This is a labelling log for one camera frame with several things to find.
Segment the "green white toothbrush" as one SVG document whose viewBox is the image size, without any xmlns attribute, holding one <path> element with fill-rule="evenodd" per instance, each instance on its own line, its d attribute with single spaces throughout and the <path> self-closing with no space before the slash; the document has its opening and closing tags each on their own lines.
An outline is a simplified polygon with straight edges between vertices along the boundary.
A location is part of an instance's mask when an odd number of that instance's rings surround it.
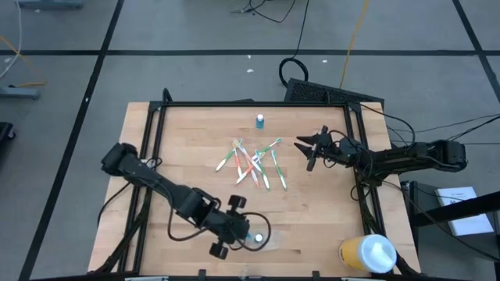
<svg viewBox="0 0 500 281">
<path fill-rule="evenodd" d="M 280 182 L 282 184 L 282 187 L 284 188 L 285 191 L 288 190 L 288 187 L 287 187 L 287 184 L 286 184 L 286 181 L 285 181 L 285 178 L 284 178 L 284 175 L 280 169 L 280 166 L 278 164 L 278 161 L 277 161 L 277 156 L 276 156 L 276 152 L 275 150 L 272 150 L 271 151 L 271 155 L 272 155 L 272 159 L 273 159 L 273 163 L 274 163 L 274 166 L 277 170 L 277 173 L 278 173 L 278 176 L 280 177 Z"/>
<path fill-rule="evenodd" d="M 255 155 L 257 156 L 256 162 L 259 164 L 259 167 L 262 170 L 261 173 L 262 173 L 263 181 L 265 183 L 265 187 L 266 187 L 266 189 L 268 191 L 270 191 L 270 183 L 269 183 L 268 177 L 266 175 L 265 167 L 264 167 L 264 165 L 262 164 L 262 161 L 261 161 L 261 152 L 258 151 L 258 150 L 255 150 Z"/>
<path fill-rule="evenodd" d="M 236 151 L 236 148 L 242 143 L 242 139 L 237 139 L 233 142 L 232 144 L 232 149 L 227 153 L 227 155 L 223 158 L 223 160 L 218 164 L 216 167 L 216 171 L 220 171 L 222 167 L 228 162 L 228 160 L 231 158 L 231 156 L 234 154 Z"/>
<path fill-rule="evenodd" d="M 278 137 L 272 144 L 269 144 L 268 146 L 264 147 L 262 150 L 257 150 L 254 156 L 252 157 L 253 160 L 256 160 L 261 156 L 261 154 L 268 152 L 274 146 L 275 144 L 279 144 L 281 142 L 281 138 Z"/>
</svg>

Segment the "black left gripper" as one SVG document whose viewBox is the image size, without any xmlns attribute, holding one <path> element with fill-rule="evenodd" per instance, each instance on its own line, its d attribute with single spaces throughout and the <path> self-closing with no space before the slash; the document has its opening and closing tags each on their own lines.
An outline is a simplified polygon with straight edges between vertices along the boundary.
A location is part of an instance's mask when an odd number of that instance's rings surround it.
<svg viewBox="0 0 500 281">
<path fill-rule="evenodd" d="M 246 198 L 231 195 L 228 204 L 230 209 L 222 212 L 217 208 L 217 201 L 211 202 L 208 214 L 202 224 L 209 232 L 215 234 L 218 239 L 210 247 L 209 253 L 222 260 L 227 257 L 228 253 L 228 248 L 224 244 L 233 244 L 233 248 L 254 247 L 253 239 L 245 239 L 251 229 L 249 220 L 245 215 L 237 212 L 238 208 L 245 206 Z"/>
</svg>

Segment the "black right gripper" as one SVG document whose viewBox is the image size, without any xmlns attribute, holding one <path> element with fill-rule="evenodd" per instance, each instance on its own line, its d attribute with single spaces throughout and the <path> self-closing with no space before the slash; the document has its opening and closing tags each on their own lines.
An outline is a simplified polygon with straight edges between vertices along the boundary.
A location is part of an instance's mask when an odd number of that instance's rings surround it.
<svg viewBox="0 0 500 281">
<path fill-rule="evenodd" d="M 335 142 L 332 139 L 332 133 L 338 133 L 343 138 Z M 294 146 L 308 159 L 308 172 L 312 172 L 317 158 L 342 164 L 346 167 L 354 165 L 354 158 L 341 150 L 341 141 L 348 141 L 348 138 L 338 130 L 328 130 L 327 126 L 322 126 L 319 133 L 312 136 L 298 136 L 297 139 L 312 146 L 294 143 Z"/>
</svg>

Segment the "black caster object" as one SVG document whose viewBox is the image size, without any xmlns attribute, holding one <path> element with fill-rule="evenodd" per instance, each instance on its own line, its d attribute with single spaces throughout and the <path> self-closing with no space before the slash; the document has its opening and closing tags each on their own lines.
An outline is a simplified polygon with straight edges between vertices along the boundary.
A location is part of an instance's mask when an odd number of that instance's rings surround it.
<svg viewBox="0 0 500 281">
<path fill-rule="evenodd" d="M 0 122 L 0 153 L 2 153 L 10 141 L 16 137 L 12 123 Z"/>
</svg>

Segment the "grey metal bar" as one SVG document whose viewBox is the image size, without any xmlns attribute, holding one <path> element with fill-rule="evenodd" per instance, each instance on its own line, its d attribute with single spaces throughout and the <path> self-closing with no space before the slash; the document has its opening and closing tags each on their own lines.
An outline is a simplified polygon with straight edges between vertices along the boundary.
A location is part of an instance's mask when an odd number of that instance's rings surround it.
<svg viewBox="0 0 500 281">
<path fill-rule="evenodd" d="M 81 9 L 84 0 L 14 0 L 20 8 L 40 10 Z"/>
</svg>

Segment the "black aluminium table frame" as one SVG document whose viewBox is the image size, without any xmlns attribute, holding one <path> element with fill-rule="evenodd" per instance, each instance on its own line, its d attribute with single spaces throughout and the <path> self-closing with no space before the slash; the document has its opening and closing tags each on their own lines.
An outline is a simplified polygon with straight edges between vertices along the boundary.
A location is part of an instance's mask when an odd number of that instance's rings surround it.
<svg viewBox="0 0 500 281">
<path fill-rule="evenodd" d="M 264 116 L 263 129 L 255 126 L 258 114 Z M 357 131 L 355 126 L 346 126 L 343 108 L 323 103 L 172 102 L 158 146 L 162 159 L 158 171 L 173 182 L 201 188 L 222 202 L 233 194 L 245 197 L 252 226 L 263 229 L 263 219 L 268 218 L 277 249 L 232 251 L 221 260 L 209 254 L 216 241 L 211 233 L 173 241 L 167 235 L 168 227 L 175 237 L 189 236 L 195 230 L 179 217 L 170 219 L 168 204 L 156 194 L 152 196 L 139 272 L 171 279 L 195 278 L 200 270 L 214 279 L 245 274 L 311 278 L 314 272 L 322 277 L 360 276 L 360 271 L 344 266 L 338 254 L 343 240 L 363 235 L 359 206 L 350 197 L 353 172 L 317 164 L 308 173 L 305 157 L 294 146 L 296 137 L 311 135 L 322 126 L 342 133 Z M 254 151 L 278 137 L 281 142 L 274 147 L 287 191 L 271 157 L 263 161 L 270 191 L 250 179 L 236 184 L 234 162 L 216 171 L 233 140 L 242 139 L 244 146 Z"/>
</svg>

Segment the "black stand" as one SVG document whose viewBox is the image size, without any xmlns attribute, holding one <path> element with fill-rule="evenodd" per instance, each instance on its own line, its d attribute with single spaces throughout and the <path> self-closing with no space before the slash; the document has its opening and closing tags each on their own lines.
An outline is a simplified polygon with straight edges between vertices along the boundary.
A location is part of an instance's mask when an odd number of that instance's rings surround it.
<svg viewBox="0 0 500 281">
<path fill-rule="evenodd" d="M 406 192 L 409 203 L 409 222 L 415 245 L 420 242 L 419 228 L 425 226 L 447 226 L 443 228 L 446 235 L 455 239 L 464 247 L 490 259 L 495 265 L 495 278 L 500 281 L 500 191 L 466 198 L 465 187 L 437 188 L 416 181 L 404 181 L 402 189 Z M 494 250 L 498 256 L 487 253 L 479 247 L 473 246 L 460 239 L 459 228 L 453 222 L 464 220 L 479 215 L 491 215 L 487 222 L 492 226 L 494 236 Z"/>
</svg>

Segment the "black mesh computer tower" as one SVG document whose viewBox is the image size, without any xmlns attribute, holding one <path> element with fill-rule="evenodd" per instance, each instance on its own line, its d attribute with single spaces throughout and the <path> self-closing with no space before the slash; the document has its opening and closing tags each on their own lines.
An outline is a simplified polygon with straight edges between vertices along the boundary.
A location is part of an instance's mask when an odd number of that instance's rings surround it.
<svg viewBox="0 0 500 281">
<path fill-rule="evenodd" d="M 384 105 L 383 98 L 346 91 L 322 84 L 291 78 L 288 81 L 284 101 L 321 101 L 333 102 L 378 102 Z"/>
</svg>

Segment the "yellow wipes canister white lid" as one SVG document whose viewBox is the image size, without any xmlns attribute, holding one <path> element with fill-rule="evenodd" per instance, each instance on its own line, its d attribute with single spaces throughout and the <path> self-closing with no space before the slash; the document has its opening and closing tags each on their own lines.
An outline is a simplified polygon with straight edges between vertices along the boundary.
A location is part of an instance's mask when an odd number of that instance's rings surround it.
<svg viewBox="0 0 500 281">
<path fill-rule="evenodd" d="M 388 238 L 370 234 L 344 240 L 339 246 L 339 257 L 348 267 L 382 274 L 395 267 L 397 252 Z"/>
</svg>

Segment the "white booklet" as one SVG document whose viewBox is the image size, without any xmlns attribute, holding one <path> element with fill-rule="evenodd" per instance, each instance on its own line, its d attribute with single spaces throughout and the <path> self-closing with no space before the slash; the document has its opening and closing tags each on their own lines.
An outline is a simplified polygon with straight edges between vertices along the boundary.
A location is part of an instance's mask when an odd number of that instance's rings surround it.
<svg viewBox="0 0 500 281">
<path fill-rule="evenodd" d="M 473 187 L 438 188 L 435 190 L 435 194 L 441 207 L 477 197 Z M 448 226 L 456 237 L 493 232 L 491 223 L 485 214 L 452 220 L 448 222 Z"/>
</svg>

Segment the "grey metal foot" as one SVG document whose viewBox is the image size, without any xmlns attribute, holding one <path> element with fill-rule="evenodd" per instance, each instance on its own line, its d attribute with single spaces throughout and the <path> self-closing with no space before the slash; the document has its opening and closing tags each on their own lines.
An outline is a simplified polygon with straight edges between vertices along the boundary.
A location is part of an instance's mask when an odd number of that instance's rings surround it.
<svg viewBox="0 0 500 281">
<path fill-rule="evenodd" d="M 0 98 L 27 98 L 37 100 L 40 91 L 33 88 L 23 87 L 0 87 Z"/>
</svg>

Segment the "clear plastic bag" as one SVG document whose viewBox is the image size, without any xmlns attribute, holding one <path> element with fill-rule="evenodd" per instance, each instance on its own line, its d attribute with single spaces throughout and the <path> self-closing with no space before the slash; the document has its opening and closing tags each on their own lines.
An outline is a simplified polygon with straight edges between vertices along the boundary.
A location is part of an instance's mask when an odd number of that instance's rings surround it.
<svg viewBox="0 0 500 281">
<path fill-rule="evenodd" d="M 260 244 L 254 243 L 254 247 L 240 247 L 240 248 L 233 248 L 233 244 L 229 246 L 229 248 L 233 251 L 239 251 L 239 250 L 247 250 L 247 251 L 252 251 L 252 252 L 257 252 L 257 251 L 271 251 L 277 249 L 277 242 L 276 240 L 270 236 L 268 233 L 264 233 L 262 230 L 250 230 L 250 233 L 261 233 L 263 235 L 263 242 Z"/>
</svg>

